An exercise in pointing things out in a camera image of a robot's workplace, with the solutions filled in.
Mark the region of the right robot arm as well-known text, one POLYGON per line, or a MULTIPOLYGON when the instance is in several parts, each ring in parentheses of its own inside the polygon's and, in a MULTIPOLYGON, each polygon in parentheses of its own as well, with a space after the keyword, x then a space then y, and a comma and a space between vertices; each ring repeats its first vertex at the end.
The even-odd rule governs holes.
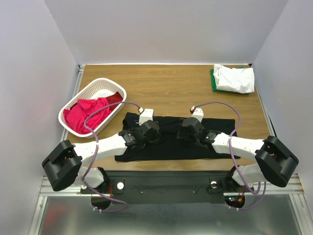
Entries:
POLYGON ((284 188, 299 164, 298 158, 275 136, 265 140, 231 137, 221 131, 205 129, 195 117, 187 118, 179 125, 177 138, 192 141, 217 154, 254 161, 246 166, 235 165, 229 171, 225 185, 230 191, 258 182, 284 188))

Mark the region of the black t shirt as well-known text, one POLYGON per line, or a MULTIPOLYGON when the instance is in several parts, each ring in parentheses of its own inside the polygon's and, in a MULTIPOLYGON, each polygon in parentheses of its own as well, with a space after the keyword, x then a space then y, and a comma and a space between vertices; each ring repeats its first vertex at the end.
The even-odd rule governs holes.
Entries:
MULTIPOLYGON (((136 126, 139 115, 127 112, 123 119, 123 129, 128 130, 136 126)), ((136 152, 126 152, 115 156, 117 162, 133 161, 163 161, 163 160, 195 160, 195 159, 230 159, 229 154, 218 154, 214 150, 207 150, 194 142, 177 139, 179 124, 182 117, 154 116, 158 122, 161 138, 156 143, 147 143, 143 149, 136 152)), ((204 118, 202 125, 208 130, 217 130, 230 134, 235 129, 234 119, 204 118)))

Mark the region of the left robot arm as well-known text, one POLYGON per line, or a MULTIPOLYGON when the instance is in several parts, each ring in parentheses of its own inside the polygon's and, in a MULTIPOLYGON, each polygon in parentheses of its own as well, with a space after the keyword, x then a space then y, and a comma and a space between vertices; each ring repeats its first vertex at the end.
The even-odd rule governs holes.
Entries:
POLYGON ((65 140, 43 160, 42 167, 53 191, 89 184, 98 193, 103 193, 109 187, 109 178, 104 170, 92 167, 95 160, 140 151, 147 143, 159 138, 158 124, 148 120, 139 127, 97 141, 72 144, 65 140))

